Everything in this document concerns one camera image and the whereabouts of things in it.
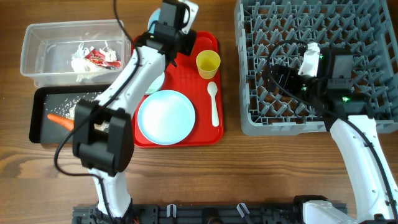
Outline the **yellow plastic cup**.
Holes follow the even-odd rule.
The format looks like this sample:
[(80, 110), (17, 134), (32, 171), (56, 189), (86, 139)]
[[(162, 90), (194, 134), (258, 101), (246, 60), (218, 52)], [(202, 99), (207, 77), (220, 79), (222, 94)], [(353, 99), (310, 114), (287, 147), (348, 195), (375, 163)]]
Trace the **yellow plastic cup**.
[(213, 50), (201, 51), (196, 57), (196, 65), (199, 75), (204, 79), (212, 79), (218, 71), (221, 64), (221, 58)]

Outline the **light green bowl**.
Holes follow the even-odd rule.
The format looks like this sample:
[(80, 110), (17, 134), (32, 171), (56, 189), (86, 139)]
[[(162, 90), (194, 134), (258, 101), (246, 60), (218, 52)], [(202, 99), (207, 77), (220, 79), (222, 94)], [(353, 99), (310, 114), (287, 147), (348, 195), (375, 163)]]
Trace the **light green bowl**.
[(157, 91), (159, 91), (165, 81), (165, 73), (162, 73), (159, 77), (157, 77), (152, 84), (150, 85), (150, 87), (147, 89), (145, 95), (151, 95)]

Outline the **white red wrapper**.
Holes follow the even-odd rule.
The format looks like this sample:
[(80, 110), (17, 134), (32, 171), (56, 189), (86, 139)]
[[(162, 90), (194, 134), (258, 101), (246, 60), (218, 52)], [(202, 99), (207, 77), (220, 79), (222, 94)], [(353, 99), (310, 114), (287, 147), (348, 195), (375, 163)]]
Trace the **white red wrapper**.
[(121, 68), (121, 61), (107, 41), (103, 48), (85, 47), (81, 42), (72, 54), (71, 66), (74, 72), (99, 72), (102, 70), (116, 70)]

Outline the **white rice pile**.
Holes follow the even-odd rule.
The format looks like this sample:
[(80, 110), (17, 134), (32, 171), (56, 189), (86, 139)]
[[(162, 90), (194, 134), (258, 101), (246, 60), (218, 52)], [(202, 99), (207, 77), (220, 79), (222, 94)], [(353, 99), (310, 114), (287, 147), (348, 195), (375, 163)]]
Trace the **white rice pile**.
[(74, 120), (75, 108), (79, 101), (80, 101), (80, 97), (76, 97), (71, 100), (66, 99), (64, 104), (61, 107), (54, 108), (49, 114), (57, 114), (59, 116), (63, 116), (65, 118)]

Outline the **orange carrot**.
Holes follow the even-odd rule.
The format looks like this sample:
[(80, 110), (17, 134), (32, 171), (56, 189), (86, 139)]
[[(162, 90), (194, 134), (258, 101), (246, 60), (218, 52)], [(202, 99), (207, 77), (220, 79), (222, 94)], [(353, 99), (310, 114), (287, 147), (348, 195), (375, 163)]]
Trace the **orange carrot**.
[(52, 122), (61, 125), (68, 131), (71, 131), (74, 128), (74, 120), (59, 116), (57, 114), (48, 114), (47, 118)]

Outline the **light blue bowl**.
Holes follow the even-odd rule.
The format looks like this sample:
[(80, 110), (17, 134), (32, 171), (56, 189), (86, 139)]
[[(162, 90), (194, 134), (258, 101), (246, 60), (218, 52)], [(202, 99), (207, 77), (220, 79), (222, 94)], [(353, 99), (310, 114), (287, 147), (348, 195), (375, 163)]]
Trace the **light blue bowl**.
[(157, 8), (150, 16), (147, 31), (150, 33), (154, 33), (155, 23), (159, 20), (161, 8)]

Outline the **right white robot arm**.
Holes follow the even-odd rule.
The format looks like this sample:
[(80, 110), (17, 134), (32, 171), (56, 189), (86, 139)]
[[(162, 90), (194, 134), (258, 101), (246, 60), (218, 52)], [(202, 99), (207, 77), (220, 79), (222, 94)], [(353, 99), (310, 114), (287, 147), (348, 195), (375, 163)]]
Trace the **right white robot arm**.
[(356, 223), (397, 223), (397, 184), (379, 142), (369, 97), (353, 90), (353, 54), (317, 43), (303, 44), (299, 52), (299, 69), (268, 65), (263, 79), (322, 117), (345, 162)]

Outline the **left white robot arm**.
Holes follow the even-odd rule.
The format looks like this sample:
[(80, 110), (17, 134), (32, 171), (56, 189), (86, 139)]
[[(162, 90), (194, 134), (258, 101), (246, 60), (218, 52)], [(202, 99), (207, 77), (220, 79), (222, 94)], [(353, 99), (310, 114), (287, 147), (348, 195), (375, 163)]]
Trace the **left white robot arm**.
[(191, 1), (163, 1), (150, 30), (132, 41), (132, 57), (117, 79), (93, 101), (76, 104), (73, 155), (96, 181), (99, 197), (91, 215), (104, 223), (132, 223), (132, 198), (124, 170), (134, 152), (132, 116), (152, 82), (190, 55), (196, 41), (191, 29), (198, 13)]

